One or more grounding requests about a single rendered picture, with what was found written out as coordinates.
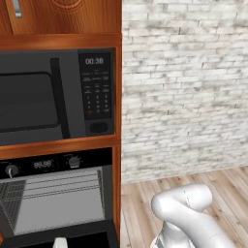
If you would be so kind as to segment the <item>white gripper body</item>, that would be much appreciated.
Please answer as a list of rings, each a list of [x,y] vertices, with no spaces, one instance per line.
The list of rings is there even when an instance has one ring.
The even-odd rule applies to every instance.
[[[65,237],[56,237],[52,248],[68,248],[67,239]]]

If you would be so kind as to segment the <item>black oven door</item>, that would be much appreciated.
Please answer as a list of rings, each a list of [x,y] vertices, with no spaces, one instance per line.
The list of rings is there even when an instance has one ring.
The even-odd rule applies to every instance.
[[[56,237],[65,237],[68,248],[119,248],[111,220],[5,237],[0,248],[52,248]]]

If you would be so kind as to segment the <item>black built-in oven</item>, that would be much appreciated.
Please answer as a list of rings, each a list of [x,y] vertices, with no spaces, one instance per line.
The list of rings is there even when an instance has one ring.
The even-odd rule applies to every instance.
[[[68,164],[73,156],[81,160],[78,169],[71,169]],[[9,164],[20,168],[14,178],[9,178],[5,172]],[[16,201],[0,199],[0,245],[5,237],[106,220],[113,222],[110,148],[1,160],[0,182],[77,170],[100,170],[100,188]]]

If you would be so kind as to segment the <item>silver oven knob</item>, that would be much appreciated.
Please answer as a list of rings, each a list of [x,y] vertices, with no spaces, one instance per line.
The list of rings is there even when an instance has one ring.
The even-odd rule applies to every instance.
[[[78,169],[80,167],[81,160],[79,156],[73,156],[68,159],[68,164],[71,169]]]
[[[5,172],[9,178],[14,178],[20,173],[20,168],[17,165],[9,164],[6,166]]]

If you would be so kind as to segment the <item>black microwave oven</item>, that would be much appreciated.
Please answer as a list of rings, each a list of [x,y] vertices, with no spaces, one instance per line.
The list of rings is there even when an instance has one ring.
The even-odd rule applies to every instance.
[[[114,132],[113,50],[109,47],[61,50],[75,50],[78,54],[86,131],[84,137],[112,134]]]

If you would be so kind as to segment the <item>tall wooden cabinet housing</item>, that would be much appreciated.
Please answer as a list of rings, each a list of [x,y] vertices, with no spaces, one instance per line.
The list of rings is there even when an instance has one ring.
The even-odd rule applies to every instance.
[[[111,48],[113,50],[114,132],[110,135],[0,145],[0,161],[57,153],[112,150],[113,222],[120,242],[122,22],[120,33],[15,34],[8,10],[0,0],[0,51]]]

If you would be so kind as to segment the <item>black microwave door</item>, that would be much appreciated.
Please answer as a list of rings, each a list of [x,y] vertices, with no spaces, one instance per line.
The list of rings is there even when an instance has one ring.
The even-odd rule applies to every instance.
[[[0,51],[0,145],[64,140],[49,60],[58,58],[70,130],[86,135],[75,50]]]

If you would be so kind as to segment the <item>wooden cupboard door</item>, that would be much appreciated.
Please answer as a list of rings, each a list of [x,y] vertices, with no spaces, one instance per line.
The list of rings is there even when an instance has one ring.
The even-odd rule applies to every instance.
[[[3,0],[15,34],[120,33],[122,0]]]

